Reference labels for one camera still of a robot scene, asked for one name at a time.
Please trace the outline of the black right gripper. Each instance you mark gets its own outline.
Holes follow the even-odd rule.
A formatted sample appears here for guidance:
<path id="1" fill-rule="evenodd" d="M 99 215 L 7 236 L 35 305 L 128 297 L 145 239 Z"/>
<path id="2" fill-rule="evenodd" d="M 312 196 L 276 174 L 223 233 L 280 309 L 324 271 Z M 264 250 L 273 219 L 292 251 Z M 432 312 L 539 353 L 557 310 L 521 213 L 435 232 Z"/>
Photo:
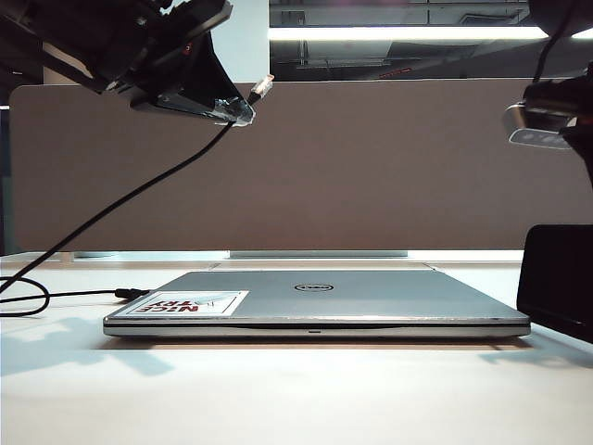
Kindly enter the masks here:
<path id="1" fill-rule="evenodd" d="M 584 161 L 592 182 L 592 75 L 532 83 L 524 104 L 540 123 L 557 121 L 555 132 Z"/>

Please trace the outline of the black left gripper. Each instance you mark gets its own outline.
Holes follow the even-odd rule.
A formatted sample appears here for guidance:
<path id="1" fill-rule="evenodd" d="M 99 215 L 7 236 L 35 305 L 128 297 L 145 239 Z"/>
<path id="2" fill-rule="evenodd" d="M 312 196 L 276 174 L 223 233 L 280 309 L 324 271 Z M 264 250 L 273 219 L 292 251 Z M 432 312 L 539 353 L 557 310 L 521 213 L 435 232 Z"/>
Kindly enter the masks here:
<path id="1" fill-rule="evenodd" d="M 43 1 L 42 40 L 84 68 L 50 55 L 44 65 L 96 92 L 151 95 L 131 101 L 136 111 L 247 126 L 255 111 L 228 77 L 211 38 L 231 12 L 227 1 Z"/>

